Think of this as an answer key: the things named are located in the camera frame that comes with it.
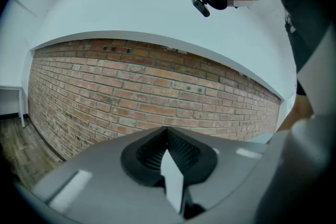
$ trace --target white plastic piece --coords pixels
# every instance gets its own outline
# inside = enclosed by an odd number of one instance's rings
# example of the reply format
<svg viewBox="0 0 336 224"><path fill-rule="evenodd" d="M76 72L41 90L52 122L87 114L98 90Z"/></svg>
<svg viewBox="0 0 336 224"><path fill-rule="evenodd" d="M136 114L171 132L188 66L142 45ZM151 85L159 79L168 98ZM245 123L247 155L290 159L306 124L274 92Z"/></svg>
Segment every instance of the white plastic piece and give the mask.
<svg viewBox="0 0 336 224"><path fill-rule="evenodd" d="M175 211L180 213L183 196L183 175L168 150L162 157L161 175L164 176L165 180L166 198Z"/></svg>
<svg viewBox="0 0 336 224"><path fill-rule="evenodd" d="M49 207L64 214L92 177L92 173L79 170L69 183L50 201Z"/></svg>

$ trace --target curved white ceiling edge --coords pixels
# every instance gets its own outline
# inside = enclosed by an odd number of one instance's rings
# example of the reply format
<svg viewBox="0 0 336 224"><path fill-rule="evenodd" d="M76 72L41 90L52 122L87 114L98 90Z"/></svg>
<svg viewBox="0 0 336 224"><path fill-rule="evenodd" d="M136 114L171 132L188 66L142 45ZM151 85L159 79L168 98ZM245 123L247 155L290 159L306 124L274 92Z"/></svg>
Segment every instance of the curved white ceiling edge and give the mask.
<svg viewBox="0 0 336 224"><path fill-rule="evenodd" d="M39 46L36 46L32 50L36 50L39 48L43 48L43 47L61 43L61 42L68 42L72 40L82 40L82 39L95 39L95 38L125 39L125 40L132 40L132 41L147 42L147 43L152 43L152 44L158 44L161 46L166 46L166 47L173 48L173 49L184 50L190 53L194 53L195 51L197 51L198 55L201 55L207 59L219 62L223 65L226 65L248 76L249 78L253 79L254 81L266 87L268 90L272 91L274 94L276 94L281 99L284 99L284 97L279 92L277 92L276 89L274 89L271 85L269 85L261 77L257 76L256 74L254 74L249 69L242 66L241 64L225 57L224 55L221 55L212 50L197 46L195 44L191 44L185 41L177 40L177 39L170 38L170 37L160 36L160 35L154 35L154 34L142 33L142 32L133 32L133 31L113 31L113 30L91 31L91 32L77 33L77 34L72 34L72 35L68 35L64 37L59 37L54 40L50 40L48 42L40 44Z"/></svg>
<svg viewBox="0 0 336 224"><path fill-rule="evenodd" d="M190 0L58 0L28 43L34 50L84 38L151 42L205 56L290 97L292 70L265 23L243 7L210 12L204 18Z"/></svg>

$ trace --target table leg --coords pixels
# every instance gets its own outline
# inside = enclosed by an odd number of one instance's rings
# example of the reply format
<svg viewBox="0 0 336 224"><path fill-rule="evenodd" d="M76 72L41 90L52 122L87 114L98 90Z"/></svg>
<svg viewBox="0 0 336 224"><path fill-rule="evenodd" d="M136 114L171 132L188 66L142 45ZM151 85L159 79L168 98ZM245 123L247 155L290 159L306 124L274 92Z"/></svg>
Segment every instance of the table leg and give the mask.
<svg viewBox="0 0 336 224"><path fill-rule="evenodd" d="M19 115L21 117L21 124L22 124L22 127L24 128L25 127L25 122L24 122L24 119L23 119L22 89L19 90L19 107L20 107Z"/></svg>

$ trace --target white table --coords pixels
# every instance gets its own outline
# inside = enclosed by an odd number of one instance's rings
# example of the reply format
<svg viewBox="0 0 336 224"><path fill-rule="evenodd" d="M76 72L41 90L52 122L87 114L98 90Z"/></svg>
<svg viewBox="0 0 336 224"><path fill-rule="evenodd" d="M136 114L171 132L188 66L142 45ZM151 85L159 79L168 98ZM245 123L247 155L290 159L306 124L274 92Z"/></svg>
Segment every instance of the white table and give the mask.
<svg viewBox="0 0 336 224"><path fill-rule="evenodd" d="M23 120L23 100L22 100L22 86L14 86L14 85L5 85L0 84L0 90L12 90L18 91L19 94L19 118L21 118L22 127L25 127L25 122Z"/></svg>

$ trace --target white wall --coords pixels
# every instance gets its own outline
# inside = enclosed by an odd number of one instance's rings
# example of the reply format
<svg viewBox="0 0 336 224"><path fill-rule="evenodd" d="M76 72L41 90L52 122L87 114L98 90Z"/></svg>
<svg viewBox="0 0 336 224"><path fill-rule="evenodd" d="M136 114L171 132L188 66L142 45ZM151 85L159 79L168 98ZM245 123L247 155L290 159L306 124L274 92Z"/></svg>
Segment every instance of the white wall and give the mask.
<svg viewBox="0 0 336 224"><path fill-rule="evenodd" d="M0 115L18 113L18 91L0 90Z"/></svg>
<svg viewBox="0 0 336 224"><path fill-rule="evenodd" d="M190 0L59 0L30 48L60 41L60 37L80 33L87 37L87 32L111 30L118 31L119 38L125 31L133 36L145 33L138 35L142 41L162 37L162 45L183 46L183 50L233 67L282 98L291 96L277 41L247 8L212 9L205 18Z"/></svg>
<svg viewBox="0 0 336 224"><path fill-rule="evenodd" d="M9 0L0 17L0 84L23 86L28 95L31 40L56 0ZM14 109L0 101L4 114ZM27 100L24 113L27 113Z"/></svg>

